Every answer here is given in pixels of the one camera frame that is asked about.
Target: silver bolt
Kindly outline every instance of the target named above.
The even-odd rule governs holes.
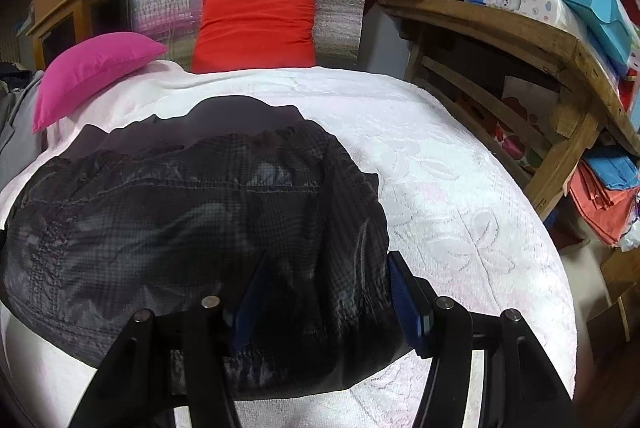
[[[446,311],[452,309],[454,304],[455,302],[448,296],[440,296],[436,298],[436,305]]]
[[[140,309],[133,315],[133,320],[136,323],[146,322],[151,318],[151,311],[149,309]]]
[[[205,309],[213,309],[220,305],[220,298],[217,296],[205,296],[200,303]]]
[[[504,315],[507,316],[507,318],[509,318],[512,322],[519,322],[522,319],[522,315],[517,309],[507,309],[505,310]]]

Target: pink pillow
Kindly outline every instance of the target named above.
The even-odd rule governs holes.
[[[33,132],[69,115],[95,93],[165,52],[164,45],[136,32],[101,34],[65,50],[40,82]]]

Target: white blanket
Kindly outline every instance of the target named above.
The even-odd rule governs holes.
[[[364,172],[380,176],[390,249],[415,275],[470,311],[523,313],[572,393],[572,296],[554,248],[527,199],[491,153],[430,94],[385,75],[287,68],[193,75],[155,61],[47,130],[49,149],[0,193],[0,224],[35,170],[84,124],[105,131],[152,114],[184,115],[204,98],[254,96],[292,104],[333,133]],[[43,427],[66,427],[94,370],[0,316],[11,375]],[[465,427],[477,426],[482,355],[474,356]],[[237,403],[245,428],[410,427],[430,361],[408,354],[350,390]],[[187,413],[177,411],[178,424]]]

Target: coral folded fabric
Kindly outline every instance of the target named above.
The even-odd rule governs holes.
[[[607,189],[584,160],[578,163],[569,183],[569,193],[578,211],[607,245],[620,240],[637,192],[638,188]]]

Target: red pillow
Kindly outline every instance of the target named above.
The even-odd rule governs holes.
[[[194,74],[315,66],[316,0],[202,0]]]

